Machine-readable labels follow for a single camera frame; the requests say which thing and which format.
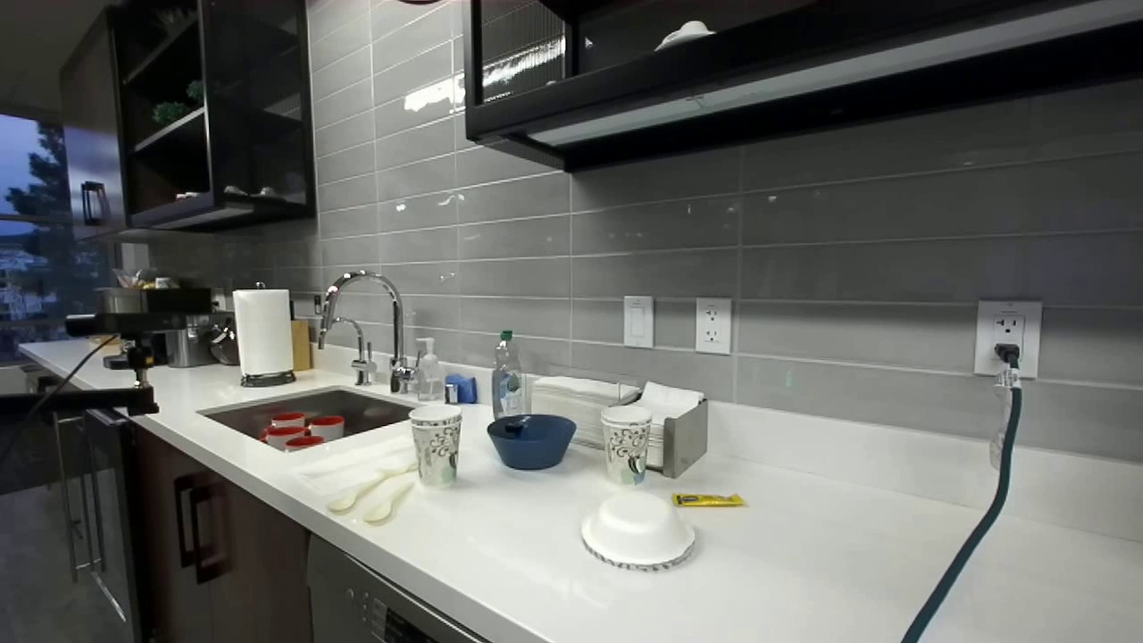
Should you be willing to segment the clear plastic water bottle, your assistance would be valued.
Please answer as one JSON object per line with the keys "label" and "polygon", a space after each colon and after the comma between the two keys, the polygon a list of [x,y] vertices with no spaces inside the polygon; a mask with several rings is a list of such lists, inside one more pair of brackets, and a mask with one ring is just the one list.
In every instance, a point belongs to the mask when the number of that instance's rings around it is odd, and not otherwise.
{"label": "clear plastic water bottle", "polygon": [[506,419],[506,414],[526,414],[526,411],[528,411],[528,391],[526,391],[526,377],[519,364],[514,334],[503,328],[495,340],[495,359],[494,359],[494,414]]}

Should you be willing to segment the coffee machine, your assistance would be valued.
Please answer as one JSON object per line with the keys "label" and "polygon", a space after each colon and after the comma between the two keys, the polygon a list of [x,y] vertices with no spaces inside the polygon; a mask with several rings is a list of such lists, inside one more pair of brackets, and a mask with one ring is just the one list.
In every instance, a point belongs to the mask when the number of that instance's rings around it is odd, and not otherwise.
{"label": "coffee machine", "polygon": [[150,349],[156,364],[209,364],[213,295],[204,288],[103,288],[96,316]]}

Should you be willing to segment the blue bowl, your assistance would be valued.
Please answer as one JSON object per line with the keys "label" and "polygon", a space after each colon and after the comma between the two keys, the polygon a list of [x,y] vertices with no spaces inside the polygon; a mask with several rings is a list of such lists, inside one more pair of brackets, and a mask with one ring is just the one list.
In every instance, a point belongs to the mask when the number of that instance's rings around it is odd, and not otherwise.
{"label": "blue bowl", "polygon": [[565,463],[575,421],[565,414],[506,414],[485,426],[501,463],[514,472],[544,472]]}

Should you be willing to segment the paper towel roll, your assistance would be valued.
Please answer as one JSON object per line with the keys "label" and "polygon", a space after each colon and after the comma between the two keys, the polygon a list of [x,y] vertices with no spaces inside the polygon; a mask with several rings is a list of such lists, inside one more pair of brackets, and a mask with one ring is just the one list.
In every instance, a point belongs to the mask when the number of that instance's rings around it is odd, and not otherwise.
{"label": "paper towel roll", "polygon": [[289,382],[294,378],[294,336],[289,336],[289,295],[285,289],[236,289],[236,346],[240,382]]}

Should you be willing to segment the black open shelf cabinet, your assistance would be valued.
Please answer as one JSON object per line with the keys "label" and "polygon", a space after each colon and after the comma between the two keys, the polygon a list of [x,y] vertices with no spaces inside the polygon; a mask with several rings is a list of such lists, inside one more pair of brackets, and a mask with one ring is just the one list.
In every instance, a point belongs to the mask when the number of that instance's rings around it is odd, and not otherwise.
{"label": "black open shelf cabinet", "polygon": [[133,229],[315,216],[303,0],[123,0],[109,26]]}

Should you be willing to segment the black upper cabinet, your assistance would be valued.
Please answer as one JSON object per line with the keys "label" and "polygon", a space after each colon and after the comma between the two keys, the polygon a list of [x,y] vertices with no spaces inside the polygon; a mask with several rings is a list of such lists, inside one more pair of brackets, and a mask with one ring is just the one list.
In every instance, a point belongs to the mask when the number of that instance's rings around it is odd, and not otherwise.
{"label": "black upper cabinet", "polygon": [[463,133],[565,172],[1143,73],[1143,0],[469,0]]}

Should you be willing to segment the soap dispenser bottle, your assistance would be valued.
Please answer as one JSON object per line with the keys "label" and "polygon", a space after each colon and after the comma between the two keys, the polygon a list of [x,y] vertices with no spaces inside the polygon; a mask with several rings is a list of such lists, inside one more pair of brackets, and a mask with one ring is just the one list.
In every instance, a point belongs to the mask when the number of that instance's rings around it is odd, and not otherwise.
{"label": "soap dispenser bottle", "polygon": [[442,364],[434,359],[434,340],[417,340],[417,363],[415,363],[415,397],[417,401],[446,401],[442,395]]}

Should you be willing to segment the white double wall outlet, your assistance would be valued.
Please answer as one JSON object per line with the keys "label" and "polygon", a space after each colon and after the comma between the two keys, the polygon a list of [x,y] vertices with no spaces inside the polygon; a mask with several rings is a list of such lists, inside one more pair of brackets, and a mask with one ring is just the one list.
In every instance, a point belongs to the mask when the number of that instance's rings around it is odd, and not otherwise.
{"label": "white double wall outlet", "polygon": [[697,349],[726,353],[732,343],[732,305],[728,301],[700,301],[697,305]]}

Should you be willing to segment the white plastic spoon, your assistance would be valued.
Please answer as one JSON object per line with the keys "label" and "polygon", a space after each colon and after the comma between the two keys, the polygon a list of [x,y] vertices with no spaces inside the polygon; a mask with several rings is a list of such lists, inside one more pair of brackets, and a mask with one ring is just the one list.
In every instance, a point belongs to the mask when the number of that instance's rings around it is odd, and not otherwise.
{"label": "white plastic spoon", "polygon": [[415,486],[417,486],[415,476],[401,476],[392,491],[381,497],[381,505],[365,514],[365,524],[390,523]]}

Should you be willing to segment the red and white bowls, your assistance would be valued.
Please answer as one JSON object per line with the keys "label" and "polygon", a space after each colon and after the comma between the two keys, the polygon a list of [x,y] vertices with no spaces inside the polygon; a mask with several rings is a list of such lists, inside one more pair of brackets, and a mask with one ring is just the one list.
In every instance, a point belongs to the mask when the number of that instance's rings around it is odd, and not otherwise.
{"label": "red and white bowls", "polygon": [[303,414],[303,411],[279,411],[260,440],[279,448],[279,452],[300,452],[300,448],[316,448],[328,440],[340,440],[345,429],[341,414]]}

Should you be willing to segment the white wall outlet with plug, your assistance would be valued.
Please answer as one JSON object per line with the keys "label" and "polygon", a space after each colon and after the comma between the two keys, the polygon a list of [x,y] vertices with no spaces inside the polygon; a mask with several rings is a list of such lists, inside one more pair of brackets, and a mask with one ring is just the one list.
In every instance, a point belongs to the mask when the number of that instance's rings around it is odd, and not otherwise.
{"label": "white wall outlet with plug", "polygon": [[1019,349],[1019,372],[1025,378],[1039,377],[1039,301],[983,301],[976,316],[976,377],[995,377],[1001,359],[995,346]]}

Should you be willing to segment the patterned paper cup by dispenser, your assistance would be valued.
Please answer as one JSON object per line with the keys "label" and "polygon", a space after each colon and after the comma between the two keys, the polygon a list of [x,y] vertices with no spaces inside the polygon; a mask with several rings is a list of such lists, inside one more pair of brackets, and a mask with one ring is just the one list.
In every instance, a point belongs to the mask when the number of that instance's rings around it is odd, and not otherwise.
{"label": "patterned paper cup by dispenser", "polygon": [[645,478],[648,455],[648,411],[607,407],[603,421],[603,472],[610,482],[638,486]]}

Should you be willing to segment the dishwasher front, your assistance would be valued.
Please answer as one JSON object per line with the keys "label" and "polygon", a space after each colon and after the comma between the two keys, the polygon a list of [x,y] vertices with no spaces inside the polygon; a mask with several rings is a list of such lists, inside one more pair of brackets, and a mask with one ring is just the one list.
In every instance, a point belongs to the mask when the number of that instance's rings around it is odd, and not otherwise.
{"label": "dishwasher front", "polygon": [[483,643],[326,539],[306,545],[315,643]]}

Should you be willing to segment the white light switch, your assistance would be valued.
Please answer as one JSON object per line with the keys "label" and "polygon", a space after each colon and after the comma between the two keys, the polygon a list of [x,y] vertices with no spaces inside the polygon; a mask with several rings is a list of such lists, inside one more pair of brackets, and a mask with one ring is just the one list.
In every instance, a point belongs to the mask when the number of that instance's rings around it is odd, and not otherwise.
{"label": "white light switch", "polygon": [[623,297],[623,346],[654,346],[654,297]]}

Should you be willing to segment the blue sponge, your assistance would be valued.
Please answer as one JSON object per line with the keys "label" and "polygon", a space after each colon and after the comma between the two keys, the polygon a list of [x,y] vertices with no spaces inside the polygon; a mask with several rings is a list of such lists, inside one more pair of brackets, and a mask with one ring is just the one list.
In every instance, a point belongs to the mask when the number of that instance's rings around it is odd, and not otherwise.
{"label": "blue sponge", "polygon": [[446,385],[450,385],[450,401],[453,401],[453,403],[478,403],[478,382],[473,382],[473,377],[450,372],[450,377],[446,377]]}

